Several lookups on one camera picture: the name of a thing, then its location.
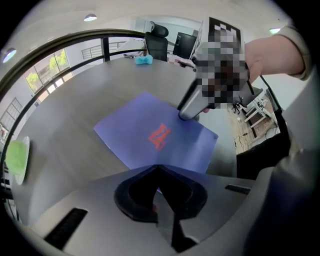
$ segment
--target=teal object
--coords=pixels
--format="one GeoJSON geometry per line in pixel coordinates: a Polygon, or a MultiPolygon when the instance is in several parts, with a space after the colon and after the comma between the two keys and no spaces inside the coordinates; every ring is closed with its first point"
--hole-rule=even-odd
{"type": "Polygon", "coordinates": [[[141,65],[141,64],[152,64],[153,61],[153,57],[151,55],[147,55],[147,56],[137,56],[134,58],[134,62],[137,65],[141,65]]]}

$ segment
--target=ceiling light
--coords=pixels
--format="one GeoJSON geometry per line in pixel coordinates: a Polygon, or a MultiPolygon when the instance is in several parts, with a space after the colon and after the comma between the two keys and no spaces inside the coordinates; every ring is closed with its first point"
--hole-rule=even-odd
{"type": "Polygon", "coordinates": [[[270,28],[269,31],[271,34],[275,34],[275,33],[278,33],[280,30],[280,28],[270,28]]]}
{"type": "Polygon", "coordinates": [[[6,52],[6,54],[5,54],[5,56],[4,56],[3,60],[2,60],[2,63],[6,63],[8,60],[10,60],[16,54],[16,52],[17,52],[16,49],[10,48],[6,52]]]}
{"type": "Polygon", "coordinates": [[[84,21],[85,22],[91,22],[97,19],[97,16],[95,14],[88,14],[87,16],[85,16],[84,21]]]}

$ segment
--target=desk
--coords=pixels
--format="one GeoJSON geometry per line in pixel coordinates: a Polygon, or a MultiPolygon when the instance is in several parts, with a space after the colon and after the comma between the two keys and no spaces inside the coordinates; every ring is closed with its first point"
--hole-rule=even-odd
{"type": "MultiPolygon", "coordinates": [[[[135,65],[133,59],[121,58],[83,71],[50,94],[18,135],[31,141],[25,180],[12,183],[22,222],[34,224],[89,181],[127,171],[94,126],[146,91],[176,107],[194,77],[191,70],[160,60],[135,65]]],[[[219,136],[207,173],[235,177],[236,148],[227,110],[201,113],[199,122],[219,136]]]]}

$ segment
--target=floor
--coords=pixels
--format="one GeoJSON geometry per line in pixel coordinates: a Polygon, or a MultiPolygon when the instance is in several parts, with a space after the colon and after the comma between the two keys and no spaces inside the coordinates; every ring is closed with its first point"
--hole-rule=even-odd
{"type": "MultiPolygon", "coordinates": [[[[272,113],[273,109],[270,100],[266,95],[262,98],[268,100],[265,108],[272,113]]],[[[233,129],[236,154],[245,152],[253,146],[262,143],[266,139],[269,139],[280,132],[275,122],[269,117],[266,117],[259,124],[257,124],[253,131],[250,127],[250,124],[245,122],[247,117],[243,111],[240,111],[240,114],[237,114],[238,112],[234,113],[231,107],[228,108],[227,111],[233,129]]],[[[252,123],[255,123],[260,118],[261,115],[257,113],[250,120],[252,120],[252,123]]]]}

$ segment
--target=black slot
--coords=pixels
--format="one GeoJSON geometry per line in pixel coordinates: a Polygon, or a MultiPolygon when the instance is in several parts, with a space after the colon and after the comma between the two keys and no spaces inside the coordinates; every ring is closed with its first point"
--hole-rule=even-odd
{"type": "Polygon", "coordinates": [[[234,191],[234,192],[238,192],[238,193],[241,193],[241,194],[245,194],[245,195],[248,195],[251,188],[249,187],[244,187],[244,186],[238,186],[238,185],[233,185],[233,184],[229,184],[225,187],[226,190],[231,190],[231,191],[234,191]]]}
{"type": "Polygon", "coordinates": [[[44,240],[62,250],[87,213],[84,209],[73,208],[44,240]]]}

